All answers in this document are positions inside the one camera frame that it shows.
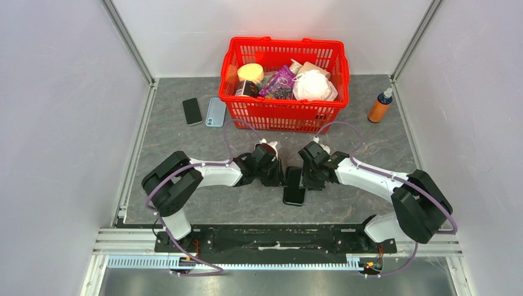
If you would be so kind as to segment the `light blue phone case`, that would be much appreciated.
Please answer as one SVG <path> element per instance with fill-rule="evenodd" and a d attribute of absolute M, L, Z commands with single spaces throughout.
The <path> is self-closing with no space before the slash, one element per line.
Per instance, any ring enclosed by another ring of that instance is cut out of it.
<path fill-rule="evenodd" d="M 224 125 L 226 104 L 219 98 L 213 97 L 209 101 L 205 125 L 210 128 L 221 128 Z"/>

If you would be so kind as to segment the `small black smartphone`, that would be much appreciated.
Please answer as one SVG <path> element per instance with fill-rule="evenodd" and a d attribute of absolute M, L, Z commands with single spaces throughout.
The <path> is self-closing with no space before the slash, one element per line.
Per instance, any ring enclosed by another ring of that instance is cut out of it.
<path fill-rule="evenodd" d="M 196 97 L 182 101 L 185 121 L 188 126 L 198 125 L 203 122 L 198 99 Z"/>

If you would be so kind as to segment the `lilac phone case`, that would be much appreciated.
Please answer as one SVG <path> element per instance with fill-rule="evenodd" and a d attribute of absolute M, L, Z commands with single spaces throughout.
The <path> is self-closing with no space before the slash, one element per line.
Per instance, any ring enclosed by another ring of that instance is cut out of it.
<path fill-rule="evenodd" d="M 271 142 L 267 142 L 266 144 L 269 145 L 272 148 L 272 150 L 274 151 L 274 156 L 276 158 L 279 158 L 278 152 L 279 152 L 279 149 L 281 147 L 280 143 L 277 142 L 277 141 L 271 141 Z"/>

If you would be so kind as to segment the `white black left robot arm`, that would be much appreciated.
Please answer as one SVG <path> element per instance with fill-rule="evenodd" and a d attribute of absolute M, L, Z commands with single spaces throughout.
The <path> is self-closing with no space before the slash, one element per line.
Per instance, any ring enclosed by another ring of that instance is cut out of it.
<path fill-rule="evenodd" d="M 279 158 L 280 143 L 262 139 L 252 152 L 231 160 L 203 161 L 176 151 L 141 181 L 147 194 L 146 205 L 155 210 L 170 232 L 170 244 L 179 252 L 194 242 L 191 224 L 183 210 L 191 195 L 202 187 L 241 187 L 259 180 L 266 187 L 285 185 Z"/>

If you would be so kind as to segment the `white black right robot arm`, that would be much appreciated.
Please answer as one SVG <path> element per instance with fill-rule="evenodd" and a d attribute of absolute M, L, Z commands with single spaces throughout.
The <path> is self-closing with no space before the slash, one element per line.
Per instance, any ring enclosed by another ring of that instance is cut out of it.
<path fill-rule="evenodd" d="M 315 141 L 299 151 L 303 160 L 302 185 L 321 191 L 326 183 L 352 186 L 383 198 L 393 206 L 385 215 L 373 215 L 356 235 L 357 247 L 372 252 L 381 242 L 409 238 L 428 243 L 451 221 L 453 208 L 428 173 L 399 173 L 363 163 L 344 152 L 331 153 Z"/>

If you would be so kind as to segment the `red plastic shopping basket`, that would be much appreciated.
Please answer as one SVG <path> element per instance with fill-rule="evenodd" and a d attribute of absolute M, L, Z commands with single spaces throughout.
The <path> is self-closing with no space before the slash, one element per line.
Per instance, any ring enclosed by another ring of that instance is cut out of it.
<path fill-rule="evenodd" d="M 299 95 L 299 71 L 310 66 L 324 94 Z M 325 75 L 317 75 L 320 69 Z M 343 42 L 304 38 L 233 37 L 221 68 L 219 98 L 245 129 L 315 133 L 349 102 L 350 72 Z"/>

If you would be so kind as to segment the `black jar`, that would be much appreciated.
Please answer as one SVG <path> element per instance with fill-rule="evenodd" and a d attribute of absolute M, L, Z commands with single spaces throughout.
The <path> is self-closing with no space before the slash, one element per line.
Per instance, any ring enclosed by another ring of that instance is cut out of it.
<path fill-rule="evenodd" d="M 259 87 L 253 81 L 243 80 L 237 84 L 235 96 L 247 96 L 247 97 L 258 97 Z"/>

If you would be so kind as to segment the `purple snack bag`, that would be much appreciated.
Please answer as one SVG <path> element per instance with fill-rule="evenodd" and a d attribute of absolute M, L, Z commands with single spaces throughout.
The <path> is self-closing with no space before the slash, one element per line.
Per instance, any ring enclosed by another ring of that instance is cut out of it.
<path fill-rule="evenodd" d="M 259 91 L 265 99 L 292 99 L 296 75 L 287 65 L 278 70 Z"/>

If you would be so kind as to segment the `white plastic bag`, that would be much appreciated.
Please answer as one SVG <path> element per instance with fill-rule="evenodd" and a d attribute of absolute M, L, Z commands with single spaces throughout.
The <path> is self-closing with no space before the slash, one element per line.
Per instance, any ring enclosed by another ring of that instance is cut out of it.
<path fill-rule="evenodd" d="M 338 91 L 319 70 L 299 73 L 294 79 L 293 98 L 298 101 L 334 101 Z"/>

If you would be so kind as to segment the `orange spray bottle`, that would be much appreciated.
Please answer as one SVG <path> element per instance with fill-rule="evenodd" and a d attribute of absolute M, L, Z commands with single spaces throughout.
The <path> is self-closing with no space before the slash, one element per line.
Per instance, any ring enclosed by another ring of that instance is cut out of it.
<path fill-rule="evenodd" d="M 380 93 L 373 106 L 371 107 L 371 110 L 368 113 L 368 120 L 372 123 L 379 123 L 382 118 L 384 117 L 385 113 L 390 107 L 390 104 L 393 101 L 393 89 L 387 88 L 385 91 Z"/>

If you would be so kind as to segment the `yellow lidded round tub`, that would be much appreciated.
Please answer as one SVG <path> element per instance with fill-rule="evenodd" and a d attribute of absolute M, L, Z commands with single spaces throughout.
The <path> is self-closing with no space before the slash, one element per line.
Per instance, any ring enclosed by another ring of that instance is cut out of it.
<path fill-rule="evenodd" d="M 251 81 L 259 84 L 264 79 L 265 72 L 260 64 L 250 63 L 239 67 L 237 69 L 237 76 L 239 81 Z"/>

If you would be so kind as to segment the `brown paper package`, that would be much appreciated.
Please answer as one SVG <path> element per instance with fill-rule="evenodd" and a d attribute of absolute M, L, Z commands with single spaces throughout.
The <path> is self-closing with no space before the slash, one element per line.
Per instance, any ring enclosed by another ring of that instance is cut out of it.
<path fill-rule="evenodd" d="M 305 62 L 305 63 L 303 64 L 303 66 L 302 66 L 302 67 L 300 68 L 300 70 L 298 71 L 298 75 L 300 75 L 301 73 L 305 73 L 305 72 L 307 72 L 307 71 L 311 71 L 311 70 L 317 70 L 317 71 L 319 71 L 319 72 L 322 73 L 322 74 L 323 74 L 323 75 L 324 75 L 328 80 L 329 80 L 330 77 L 331 77 L 331 74 L 330 74 L 327 70 L 325 70 L 325 69 L 323 69 L 323 68 L 321 68 L 321 67 L 319 67 L 319 66 L 317 66 L 317 65 L 315 65 L 315 64 L 313 64 L 313 63 L 310 63 L 310 62 Z"/>

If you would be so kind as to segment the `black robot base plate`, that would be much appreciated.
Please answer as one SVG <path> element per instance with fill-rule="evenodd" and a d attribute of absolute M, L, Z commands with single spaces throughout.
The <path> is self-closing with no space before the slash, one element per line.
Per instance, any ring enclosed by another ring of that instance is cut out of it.
<path fill-rule="evenodd" d="M 348 254 L 396 253 L 359 224 L 195 224 L 178 244 L 213 264 L 343 263 Z"/>

